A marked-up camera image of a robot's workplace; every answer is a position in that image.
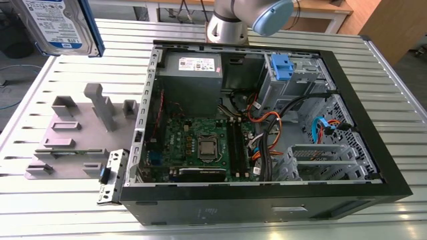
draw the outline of power supply label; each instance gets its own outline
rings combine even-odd
[[[181,71],[206,71],[215,72],[214,58],[182,57],[179,59]]]

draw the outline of hard drive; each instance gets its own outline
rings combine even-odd
[[[102,57],[105,44],[87,0],[14,0],[45,55]]]

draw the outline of slotted aluminum surface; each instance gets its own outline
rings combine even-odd
[[[335,221],[157,226],[139,224],[123,206],[97,206],[98,180],[26,180],[25,169],[54,114],[58,95],[90,102],[87,83],[102,83],[114,103],[141,101],[153,40],[205,41],[205,27],[98,20],[103,58],[51,57],[0,135],[0,237],[46,239],[425,239],[427,237],[427,125],[358,36],[281,32],[253,45],[335,52],[414,195]]]

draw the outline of side panel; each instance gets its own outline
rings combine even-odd
[[[376,204],[356,197],[125,201],[143,225],[275,223],[337,219]]]

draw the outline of ram slot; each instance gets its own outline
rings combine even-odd
[[[231,121],[227,122],[227,142],[229,142],[229,157],[230,157],[230,170],[231,174],[237,176],[239,173],[239,162],[237,157],[237,148],[235,148],[235,123]]]
[[[234,123],[234,142],[235,142],[235,155],[238,160],[238,172],[241,178],[247,177],[249,175],[249,166],[246,159],[246,146],[245,146],[245,136],[242,132],[241,123]]]

